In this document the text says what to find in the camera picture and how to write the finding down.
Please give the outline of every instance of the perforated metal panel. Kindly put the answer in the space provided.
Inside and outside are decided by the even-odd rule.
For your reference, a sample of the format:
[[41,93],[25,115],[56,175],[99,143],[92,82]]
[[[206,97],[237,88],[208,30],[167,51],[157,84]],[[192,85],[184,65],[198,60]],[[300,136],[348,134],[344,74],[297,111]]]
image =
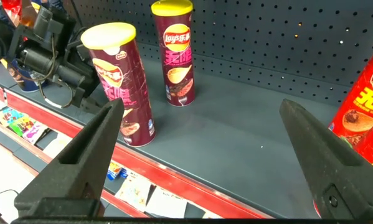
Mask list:
[[[133,24],[159,62],[154,1],[73,2],[84,26]],[[340,104],[373,53],[373,0],[193,2],[194,66],[209,75]]]

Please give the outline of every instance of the gray metal shelf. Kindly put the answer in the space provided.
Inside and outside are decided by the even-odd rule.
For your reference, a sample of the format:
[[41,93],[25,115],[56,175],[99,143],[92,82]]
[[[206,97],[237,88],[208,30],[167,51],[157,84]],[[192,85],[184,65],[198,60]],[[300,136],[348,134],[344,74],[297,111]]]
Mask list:
[[[158,134],[135,151],[276,217],[318,217],[278,109],[284,98],[294,100],[328,124],[335,106],[196,72],[195,102],[176,108],[166,102],[160,63],[143,63]],[[82,124],[93,116],[11,90]],[[45,92],[57,102],[68,97],[53,85]],[[107,101],[101,87],[93,97]]]

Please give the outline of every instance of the cable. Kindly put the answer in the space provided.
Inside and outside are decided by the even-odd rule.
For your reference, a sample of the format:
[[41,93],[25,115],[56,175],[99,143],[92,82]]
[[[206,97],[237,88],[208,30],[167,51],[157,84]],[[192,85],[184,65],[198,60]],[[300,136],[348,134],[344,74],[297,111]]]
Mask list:
[[63,109],[63,108],[66,108],[68,106],[70,106],[72,103],[73,103],[73,97],[74,97],[74,92],[73,90],[71,89],[71,87],[69,87],[69,85],[65,82],[61,82],[61,83],[64,83],[65,86],[67,86],[67,88],[69,88],[69,90],[72,92],[72,97],[70,98],[70,101],[68,103],[66,103],[65,105],[59,105],[57,103],[54,103],[53,101],[51,101],[50,99],[48,99],[46,96],[45,96],[45,93],[44,91],[42,90],[42,86],[41,86],[41,82],[38,82],[38,87],[39,87],[39,92],[41,93],[42,97],[44,98],[45,102],[47,102],[48,104],[50,104],[51,106],[54,106],[56,108],[59,108],[59,109]]
[[81,32],[87,30],[89,27],[81,27],[71,38],[70,42],[73,42],[80,34]]
[[18,193],[16,190],[13,190],[13,189],[7,189],[7,190],[4,190],[4,191],[0,192],[0,194],[5,193],[5,192],[8,192],[8,191],[13,191],[13,192],[16,193],[16,195],[19,195],[19,193]]

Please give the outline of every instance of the store shelf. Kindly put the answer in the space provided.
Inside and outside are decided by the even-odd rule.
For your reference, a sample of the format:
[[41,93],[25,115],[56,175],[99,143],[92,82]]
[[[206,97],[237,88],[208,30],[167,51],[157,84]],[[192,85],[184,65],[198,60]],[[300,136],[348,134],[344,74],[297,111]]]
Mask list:
[[[235,211],[244,212],[244,215],[251,210],[255,213],[248,206],[273,217],[318,217],[278,109],[281,101],[288,98],[302,104],[327,124],[337,110],[335,106],[196,72],[195,102],[176,108],[166,103],[160,63],[145,58],[143,63],[158,134],[151,144],[140,148],[125,148],[119,138],[122,145],[118,148],[132,149],[138,156],[171,168],[164,170],[166,174],[177,175],[171,173],[175,170],[181,177],[177,176],[178,182],[171,182],[172,179],[160,178],[163,170],[158,174],[157,169],[143,170],[143,167],[140,167],[141,174],[223,217],[234,217]],[[48,126],[56,126],[55,129],[69,136],[76,133],[77,125],[84,125],[93,116],[73,106],[64,110],[53,108],[39,93],[25,94],[18,86],[4,86],[2,75],[0,71],[0,85],[9,88],[6,93],[11,107],[29,113]],[[68,97],[63,88],[53,85],[45,92],[58,103],[65,102]],[[93,97],[102,103],[107,101],[101,87],[95,90]],[[31,114],[35,108],[31,110],[30,105],[48,108],[66,122],[59,126],[57,121],[37,118],[38,114]],[[131,166],[136,170],[141,164]],[[228,207],[221,206],[219,201]]]
[[[11,130],[0,127],[0,144],[3,145],[8,151],[11,152],[11,154],[16,158],[17,162],[22,163],[21,165],[25,167],[27,170],[30,170],[33,175],[37,175],[42,169],[47,165],[47,162],[44,161],[44,157],[41,156],[44,154],[41,149],[35,146],[30,146],[25,144],[26,140],[19,138],[16,140],[13,140],[14,136],[17,136],[16,134],[11,135]],[[121,183],[123,180],[120,181],[114,181],[118,185],[118,188],[121,187]],[[129,206],[125,202],[122,202],[121,200],[118,200],[114,197],[113,192],[108,192],[107,190],[111,191],[111,186],[106,186],[107,183],[110,181],[106,179],[105,182],[105,189],[102,192],[102,199],[103,204],[107,206],[110,204],[113,208],[110,207],[110,211],[108,212],[108,216],[114,216],[114,217],[125,217],[124,214],[126,214],[127,217],[147,217],[144,213],[141,213],[134,209],[133,207]]]

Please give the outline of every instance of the lower shelf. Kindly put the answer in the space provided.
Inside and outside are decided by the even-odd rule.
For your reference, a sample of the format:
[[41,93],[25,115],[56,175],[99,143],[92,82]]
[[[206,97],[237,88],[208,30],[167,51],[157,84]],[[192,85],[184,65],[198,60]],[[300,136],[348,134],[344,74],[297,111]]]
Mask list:
[[[30,150],[18,144],[17,141],[19,141],[21,138],[13,140],[13,136],[8,136],[8,133],[3,133],[1,131],[2,129],[0,129],[1,148],[12,154],[14,160],[27,169],[32,175],[38,175],[38,173],[47,165],[47,163],[30,152]],[[148,217],[146,214],[135,210],[127,203],[118,200],[107,190],[102,192],[102,203],[106,207],[105,216],[107,217]]]

